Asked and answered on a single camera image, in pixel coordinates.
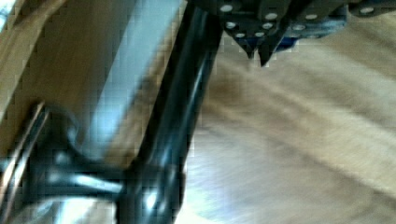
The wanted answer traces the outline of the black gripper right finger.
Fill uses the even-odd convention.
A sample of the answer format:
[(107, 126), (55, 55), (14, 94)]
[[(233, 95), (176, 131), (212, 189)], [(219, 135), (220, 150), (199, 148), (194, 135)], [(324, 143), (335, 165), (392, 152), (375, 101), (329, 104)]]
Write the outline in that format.
[(260, 5), (264, 24), (273, 24), (268, 35), (259, 41), (261, 66), (277, 51), (292, 48), (302, 38), (322, 38), (343, 29), (347, 13), (358, 18), (372, 18), (395, 10), (395, 0), (275, 0), (276, 18), (268, 20), (269, 0)]

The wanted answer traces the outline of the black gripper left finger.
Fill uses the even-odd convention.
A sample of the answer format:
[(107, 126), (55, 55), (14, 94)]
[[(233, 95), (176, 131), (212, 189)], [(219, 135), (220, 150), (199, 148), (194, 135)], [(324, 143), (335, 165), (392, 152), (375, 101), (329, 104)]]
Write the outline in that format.
[(199, 0), (199, 7), (218, 16), (225, 32), (249, 58), (274, 35), (291, 0)]

